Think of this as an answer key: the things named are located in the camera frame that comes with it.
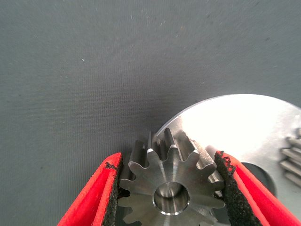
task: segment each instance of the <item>center hole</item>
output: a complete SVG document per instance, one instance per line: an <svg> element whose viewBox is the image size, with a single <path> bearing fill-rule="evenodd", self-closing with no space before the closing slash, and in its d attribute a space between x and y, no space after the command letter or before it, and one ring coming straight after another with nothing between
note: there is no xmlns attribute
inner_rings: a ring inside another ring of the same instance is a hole
<svg viewBox="0 0 301 226"><path fill-rule="evenodd" d="M178 215L189 205L189 195L183 185L166 182L156 189L153 202L162 214Z"/></svg>

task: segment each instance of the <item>large metal disc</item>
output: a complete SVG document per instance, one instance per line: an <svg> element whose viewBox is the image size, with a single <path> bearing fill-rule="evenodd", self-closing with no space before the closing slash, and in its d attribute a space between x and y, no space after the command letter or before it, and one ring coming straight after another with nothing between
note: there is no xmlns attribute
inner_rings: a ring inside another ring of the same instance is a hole
<svg viewBox="0 0 301 226"><path fill-rule="evenodd" d="M301 188L284 177L280 149L288 147L301 126L301 109L283 100L261 95L228 95L199 102L168 121L165 128L180 130L200 143L262 168L272 179L277 198L301 219Z"/></svg>

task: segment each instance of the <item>metal gear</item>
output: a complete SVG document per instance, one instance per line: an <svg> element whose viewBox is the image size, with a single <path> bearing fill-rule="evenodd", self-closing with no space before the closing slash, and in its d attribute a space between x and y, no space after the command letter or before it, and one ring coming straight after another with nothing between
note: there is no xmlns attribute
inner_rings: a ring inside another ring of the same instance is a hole
<svg viewBox="0 0 301 226"><path fill-rule="evenodd" d="M173 137L168 128L162 140L150 133L147 145L136 141L119 185L130 192L118 200L119 206L130 207L124 217L128 224L212 225L211 208L224 207L214 198L224 182L213 159L184 132Z"/></svg>
<svg viewBox="0 0 301 226"><path fill-rule="evenodd" d="M301 187L301 128L297 129L297 138L288 137L290 148L281 149L286 159L280 163L285 169L284 176Z"/></svg>

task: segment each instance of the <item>gray fabric background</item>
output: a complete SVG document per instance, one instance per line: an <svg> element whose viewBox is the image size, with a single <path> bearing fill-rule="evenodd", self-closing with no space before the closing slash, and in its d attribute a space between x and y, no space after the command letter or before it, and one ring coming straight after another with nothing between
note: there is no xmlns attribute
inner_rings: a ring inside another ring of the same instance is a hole
<svg viewBox="0 0 301 226"><path fill-rule="evenodd" d="M55 225L106 156L198 101L301 106L300 22L299 0L1 0L0 224Z"/></svg>

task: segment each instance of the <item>metal surface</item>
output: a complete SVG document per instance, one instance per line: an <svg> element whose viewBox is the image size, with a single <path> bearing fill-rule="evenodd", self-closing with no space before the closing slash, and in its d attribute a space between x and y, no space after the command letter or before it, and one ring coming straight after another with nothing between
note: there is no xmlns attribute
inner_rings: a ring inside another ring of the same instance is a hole
<svg viewBox="0 0 301 226"><path fill-rule="evenodd" d="M280 165L288 171L285 177L301 187L301 129L297 129L297 138L288 137L287 141L291 144L291 148L281 150L287 159Z"/></svg>
<svg viewBox="0 0 301 226"><path fill-rule="evenodd" d="M301 188L284 177L279 164L285 158L279 150L287 147L286 137L294 137L300 125L300 108L288 102L260 95L228 95L183 110L157 136L162 138L165 128L173 134L183 130L203 147L211 145L260 167L274 182L277 198L301 219Z"/></svg>
<svg viewBox="0 0 301 226"><path fill-rule="evenodd" d="M137 141L120 178L120 186L130 191L118 200L120 206L130 207L126 223L212 225L216 219L211 208L224 206L213 197L224 186L215 162L181 131L165 129L161 140L150 134L147 146Z"/></svg>

